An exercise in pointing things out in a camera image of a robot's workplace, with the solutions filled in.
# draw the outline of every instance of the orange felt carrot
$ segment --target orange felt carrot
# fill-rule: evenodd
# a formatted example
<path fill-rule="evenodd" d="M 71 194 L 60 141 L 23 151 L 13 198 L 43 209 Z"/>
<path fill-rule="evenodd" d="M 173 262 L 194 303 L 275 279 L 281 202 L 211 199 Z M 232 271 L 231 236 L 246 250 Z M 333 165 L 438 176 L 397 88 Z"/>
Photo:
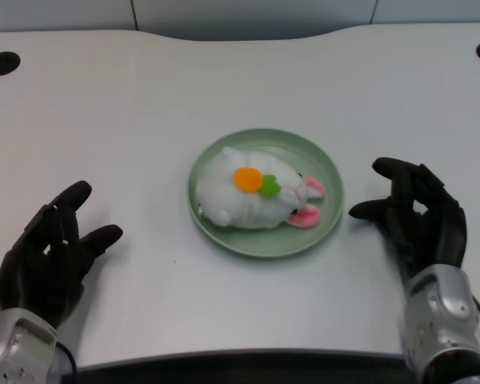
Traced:
<path fill-rule="evenodd" d="M 263 175 L 255 168 L 238 168 L 233 174 L 233 182 L 243 192 L 255 194 L 263 186 Z"/>

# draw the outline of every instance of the green felt leaf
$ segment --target green felt leaf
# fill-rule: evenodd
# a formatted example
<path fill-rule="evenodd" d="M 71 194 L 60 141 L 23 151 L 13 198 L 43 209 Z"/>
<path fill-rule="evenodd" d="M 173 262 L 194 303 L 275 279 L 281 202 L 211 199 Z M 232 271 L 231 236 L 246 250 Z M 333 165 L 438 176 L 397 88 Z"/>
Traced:
<path fill-rule="evenodd" d="M 263 175 L 263 186 L 259 194 L 264 198 L 272 198 L 281 190 L 281 186 L 276 183 L 276 177 L 272 174 Z"/>

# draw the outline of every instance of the pink bunny ear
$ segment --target pink bunny ear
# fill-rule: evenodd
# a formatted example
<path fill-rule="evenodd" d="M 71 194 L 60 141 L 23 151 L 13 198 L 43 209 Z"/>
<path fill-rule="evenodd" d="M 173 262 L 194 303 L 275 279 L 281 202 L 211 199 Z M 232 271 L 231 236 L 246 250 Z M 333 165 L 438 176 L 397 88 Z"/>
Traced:
<path fill-rule="evenodd" d="M 303 175 L 302 178 L 307 184 L 310 198 L 323 198 L 323 195 L 326 194 L 326 188 L 319 180 L 308 174 Z"/>
<path fill-rule="evenodd" d="M 301 228 L 316 226 L 320 222 L 320 210 L 316 206 L 307 204 L 304 208 L 298 210 L 296 214 L 290 215 L 287 222 L 292 226 Z"/>

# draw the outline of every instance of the gray wall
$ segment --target gray wall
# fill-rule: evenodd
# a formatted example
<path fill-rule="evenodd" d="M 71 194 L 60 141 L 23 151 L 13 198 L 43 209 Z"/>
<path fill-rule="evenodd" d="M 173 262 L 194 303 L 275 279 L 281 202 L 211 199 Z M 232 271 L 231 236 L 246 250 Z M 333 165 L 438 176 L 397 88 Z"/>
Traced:
<path fill-rule="evenodd" d="M 300 38 L 370 22 L 480 22 L 480 0 L 0 0 L 0 31 L 134 30 L 135 15 L 140 30 L 174 38 Z"/>

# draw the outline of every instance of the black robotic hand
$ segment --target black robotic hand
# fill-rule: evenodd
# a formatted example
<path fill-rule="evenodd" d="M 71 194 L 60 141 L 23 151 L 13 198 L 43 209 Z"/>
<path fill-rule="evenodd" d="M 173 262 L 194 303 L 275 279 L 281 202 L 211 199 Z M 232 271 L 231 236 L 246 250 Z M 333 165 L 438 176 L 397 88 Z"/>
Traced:
<path fill-rule="evenodd" d="M 396 245 L 410 277 L 432 264 L 460 268 L 466 250 L 466 219 L 444 184 L 423 164 L 378 158 L 372 167 L 391 180 L 391 196 L 357 204 L 350 216 L 380 225 Z M 414 200 L 428 211 L 415 212 Z"/>
<path fill-rule="evenodd" d="M 94 260 L 122 236 L 111 225 L 79 238 L 76 210 L 91 191 L 87 182 L 73 184 L 26 226 L 0 267 L 0 310 L 25 308 L 53 327 L 71 314 Z"/>

